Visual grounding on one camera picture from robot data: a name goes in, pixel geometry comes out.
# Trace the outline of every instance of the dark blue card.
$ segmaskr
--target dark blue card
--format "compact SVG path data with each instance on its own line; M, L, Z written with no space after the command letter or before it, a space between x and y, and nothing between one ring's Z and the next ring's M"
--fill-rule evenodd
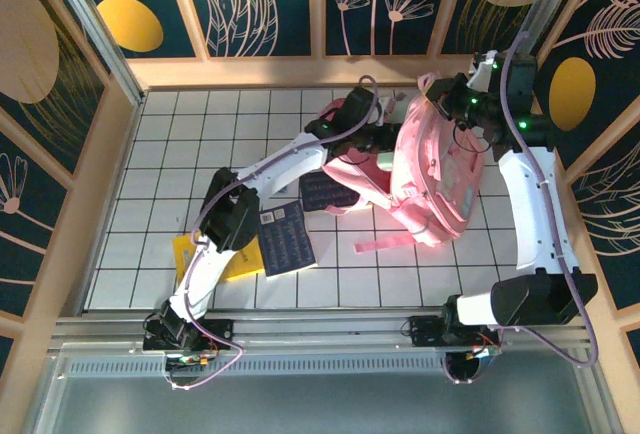
M300 198L305 212L322 211L328 206L351 207L360 194L334 181L324 172L310 172L300 178Z
M300 201L260 212L258 242L267 277L316 265Z

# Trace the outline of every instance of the grid floor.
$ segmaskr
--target grid floor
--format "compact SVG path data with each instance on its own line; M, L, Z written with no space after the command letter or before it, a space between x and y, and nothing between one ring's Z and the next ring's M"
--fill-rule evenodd
M213 173L253 164L280 149L348 91L150 93L85 308L158 307L175 288L171 240L190 228ZM356 254L356 242L392 236L399 224L377 207L339 218L307 213L318 268L220 284L211 307L436 306L451 294L482 291L515 275L516 236L507 188L490 153L486 156L480 202L455 242L435 249L403 246ZM296 181L263 207L297 197Z

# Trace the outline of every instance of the purple cable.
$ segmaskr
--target purple cable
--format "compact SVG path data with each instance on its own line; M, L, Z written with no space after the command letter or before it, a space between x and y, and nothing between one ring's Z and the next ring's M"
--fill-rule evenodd
M518 144L522 148L522 152L524 153L525 157L529 161L529 164L531 164L531 167L533 168L533 171L538 181L538 186L542 191L542 197L544 199L544 204L547 210L547 217L549 218L549 226L551 228L551 237L553 239L553 245L555 247L555 255L556 255L556 258L558 259L560 267L562 268L562 273L564 274L564 278L567 282L567 286L569 286L569 291L571 292L571 296L573 297L573 300L576 303L578 312L580 312L580 315L584 319L587 335L589 336L589 342L591 344L591 352L589 353L589 359L586 361L580 361L570 356L569 354L564 352L562 349L560 349L558 346L556 346L551 341L549 341L547 338L545 338L542 334L528 327L509 326L509 328L522 329L523 331L528 332L533 337L538 339L540 342L542 342L543 344L551 348L553 351L555 351L558 355L560 355L567 361L573 363L577 367L592 367L598 361L598 341L596 339L596 334L593 330L593 325L591 324L591 319L589 319L589 315L587 314L587 309L585 308L585 305L582 302L582 299L580 299L580 293L578 292L578 288L576 287L576 284L573 281L573 277L571 276L571 272L569 271L569 266L564 260L564 255L562 253L562 242L560 240L560 233L558 232L558 226L556 224L556 214L555 214L555 209L553 208L553 201L551 199L549 186L547 182L545 182L544 173L542 172L542 169L540 168L538 161L536 160L535 156L531 152L531 149L529 149L529 146L527 146L527 143L522 138L520 131L518 131L518 128L516 127L516 124L513 120L513 116L511 115L511 111L509 110L509 104L507 102L507 76L509 73L509 67L511 67L511 60L513 59L516 49L518 48L520 43L524 41L527 37L529 37L528 32L526 31L521 32L520 34L518 34L518 36L516 36L516 38L513 41L513 44L511 44L511 47L509 47L509 49L507 50L507 55L504 60L504 65L502 66L502 73L500 75L500 102L502 104L502 110L504 112L504 117L507 121L509 129L511 130L513 136L518 141Z
M193 226L193 228L191 230L191 242L193 244L195 244L195 245L201 245L201 246L205 246L205 247L209 246L209 242L210 241L206 241L206 242L197 241L196 238L195 238L196 237L196 233L198 231L198 228L199 228L200 224L202 223L202 220L209 213L209 211L216 204L216 202L218 202L222 198L222 196L224 196L225 194L229 193L230 191L232 191L236 187L241 186L246 181L251 180L251 179L255 179L262 172L264 172L266 169L268 169L269 167L273 166L277 162L281 161L285 157L291 155L292 153L298 152L300 149L305 149L307 147L313 147L313 146L319 146L319 145L322 145L322 144L327 144L329 142L339 141L340 139L344 139L345 137L350 136L351 134L356 132L358 129L360 129L362 126L364 126L367 123L367 121L369 120L369 118L376 112L376 105L378 104L378 84L376 83L375 79L373 77L369 76L369 75L362 76L360 78L360 80L358 81L358 84L362 85L362 81L363 80L371 81L372 88L373 88L373 100L371 102L371 106L369 107L369 111L360 120L360 122L358 122L358 124L353 126L351 129L343 132L342 134L338 134L336 136L328 137L326 139L316 139L316 140L313 140L313 141L305 142L304 144L300 144L299 146L292 147L288 151L285 151L282 154L274 157L270 161L266 162L264 165L260 166L259 168L257 168L255 171L253 171L251 174L249 174L248 176L244 177L243 179L239 179L239 180L229 184L228 186L226 186L224 189L222 189L220 192L218 192L215 196L213 196L213 198L202 209L202 212L200 213L200 215L196 219L196 221L194 223L194 226ZM224 344L225 346L232 347L232 348L236 349L238 351L238 353L235 355L235 357L233 359L231 359L231 361L226 363L220 369L217 369L215 372L209 374L207 377L205 377L205 378L203 378L203 379L201 379L199 381L196 381L196 382L194 382L192 384L188 384L186 386L180 386L180 385L177 385L177 384L172 384L172 386L175 389L189 390L189 389L192 389L194 387L199 387L199 386L202 386L203 384L206 384L207 382L209 382L214 377L220 375L223 371L229 369L233 364L235 364L238 361L238 359L240 359L240 357L242 357L242 355L245 352L245 349L242 346L240 346L240 345L238 345L238 344L236 344L234 342L227 341L226 339L218 337L215 334L213 334L212 332L210 332L207 328L202 326L202 324L200 324L194 318L194 316L193 316L193 314L191 312L191 306L190 306L190 303L189 303L189 285L191 284L191 275L193 274L193 271L194 271L195 267L202 260L202 257L204 257L204 252L205 252L204 249L202 249L202 250L200 250L200 252L198 252L196 257L193 259L193 261L189 265L189 269L187 269L187 273L185 275L184 305L185 305L185 310L186 310L186 313L187 313L187 317L189 318L189 321L195 326L196 329L198 329L198 331L200 331L200 333L203 336L208 337L210 339L213 339L214 341L219 342L221 344Z

